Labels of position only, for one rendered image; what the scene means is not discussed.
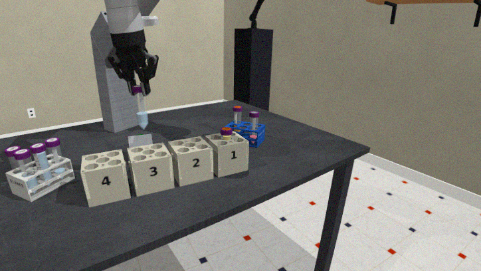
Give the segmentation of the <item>conical tube with yellow liquid and purple cap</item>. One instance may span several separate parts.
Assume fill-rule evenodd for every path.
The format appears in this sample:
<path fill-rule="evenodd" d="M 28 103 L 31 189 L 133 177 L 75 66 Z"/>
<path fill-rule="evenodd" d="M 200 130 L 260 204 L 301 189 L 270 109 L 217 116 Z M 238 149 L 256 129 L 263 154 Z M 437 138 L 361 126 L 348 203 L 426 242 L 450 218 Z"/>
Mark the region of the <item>conical tube with yellow liquid and purple cap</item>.
<path fill-rule="evenodd" d="M 231 140 L 233 134 L 233 129 L 230 127 L 223 127 L 221 128 L 221 139 L 222 140 Z"/>

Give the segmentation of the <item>white tube rack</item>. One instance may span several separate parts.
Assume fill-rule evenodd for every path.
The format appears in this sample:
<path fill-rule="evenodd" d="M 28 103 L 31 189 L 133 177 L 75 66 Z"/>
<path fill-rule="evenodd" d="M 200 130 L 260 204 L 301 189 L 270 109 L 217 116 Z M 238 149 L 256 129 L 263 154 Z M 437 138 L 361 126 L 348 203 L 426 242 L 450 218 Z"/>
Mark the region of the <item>white tube rack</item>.
<path fill-rule="evenodd" d="M 49 160 L 48 162 L 50 165 L 49 168 L 44 170 L 38 170 L 36 166 L 34 167 L 35 174 L 30 177 L 22 177 L 21 173 L 14 174 L 12 170 L 6 172 L 5 174 L 7 176 L 7 180 L 9 182 L 12 193 L 30 202 L 33 202 L 34 200 L 42 197 L 43 195 L 46 195 L 47 193 L 55 190 L 56 188 L 64 185 L 65 183 L 68 183 L 69 181 L 75 179 L 74 171 L 73 171 L 70 159 L 63 157 L 63 161 L 60 163 L 53 164 L 51 163 L 51 160 Z M 60 174 L 56 174 L 54 173 L 54 170 L 51 170 L 62 164 L 64 164 L 66 171 Z M 40 177 L 37 177 L 50 170 L 52 173 L 52 178 L 50 178 L 49 180 L 42 181 Z M 64 176 L 64 179 L 60 179 L 63 176 Z M 26 181 L 34 177 L 37 177 L 39 184 L 31 189 L 28 189 Z M 51 183 L 51 185 L 47 186 L 49 183 Z M 37 192 L 33 194 L 32 192 L 36 190 Z"/>

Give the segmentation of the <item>cream tube adapter block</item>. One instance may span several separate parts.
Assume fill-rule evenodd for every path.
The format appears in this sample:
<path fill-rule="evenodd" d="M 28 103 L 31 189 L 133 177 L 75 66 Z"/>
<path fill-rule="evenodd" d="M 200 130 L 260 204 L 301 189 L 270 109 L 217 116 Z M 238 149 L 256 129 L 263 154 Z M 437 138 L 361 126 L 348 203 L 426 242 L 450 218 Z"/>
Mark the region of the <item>cream tube adapter block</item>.
<path fill-rule="evenodd" d="M 175 188 L 172 156 L 164 143 L 131 147 L 127 151 L 137 197 Z"/>
<path fill-rule="evenodd" d="M 213 148 L 201 136 L 169 141 L 168 148 L 180 187 L 214 179 Z"/>
<path fill-rule="evenodd" d="M 126 167 L 121 149 L 82 156 L 80 173 L 89 207 L 131 198 Z"/>
<path fill-rule="evenodd" d="M 213 148 L 213 172 L 217 177 L 248 171 L 249 141 L 233 131 L 231 140 L 222 140 L 221 133 L 205 135 Z"/>

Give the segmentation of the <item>blue tube rack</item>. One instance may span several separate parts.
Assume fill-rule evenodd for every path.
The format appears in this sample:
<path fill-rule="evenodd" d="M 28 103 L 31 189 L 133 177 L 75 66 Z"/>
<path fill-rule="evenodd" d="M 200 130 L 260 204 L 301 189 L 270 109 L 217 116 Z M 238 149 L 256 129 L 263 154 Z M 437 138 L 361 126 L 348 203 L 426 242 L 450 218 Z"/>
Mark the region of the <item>blue tube rack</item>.
<path fill-rule="evenodd" d="M 261 126 L 261 127 L 258 127 L 257 130 L 250 130 L 250 126 L 246 126 L 244 124 L 250 124 L 250 122 L 241 122 L 241 124 L 234 124 L 234 120 L 229 123 L 228 125 L 226 125 L 225 127 L 230 127 L 234 130 L 241 130 L 240 132 L 236 132 L 238 133 L 240 136 L 242 136 L 243 138 L 247 139 L 249 141 L 249 147 L 258 147 L 263 141 L 264 141 L 264 136 L 265 136 L 265 125 L 264 124 L 258 124 L 258 126 Z M 236 126 L 236 127 L 234 127 Z M 241 129 L 240 127 L 246 127 L 246 129 Z M 254 133 L 257 133 L 257 138 L 254 139 L 254 138 L 249 138 L 249 134 L 248 133 L 244 133 L 244 132 L 254 132 Z M 254 143 L 252 143 L 251 141 L 255 141 Z"/>

